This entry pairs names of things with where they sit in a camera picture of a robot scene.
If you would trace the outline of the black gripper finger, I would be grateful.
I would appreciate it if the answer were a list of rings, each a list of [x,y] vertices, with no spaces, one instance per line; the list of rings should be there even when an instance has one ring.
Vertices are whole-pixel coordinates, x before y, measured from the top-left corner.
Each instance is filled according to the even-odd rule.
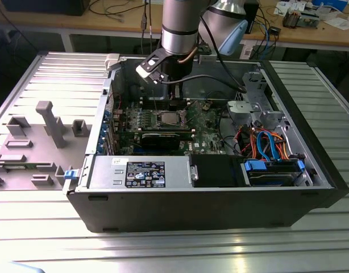
[[[182,92],[183,83],[172,84],[168,87],[169,110],[176,111],[180,108],[183,101]]]

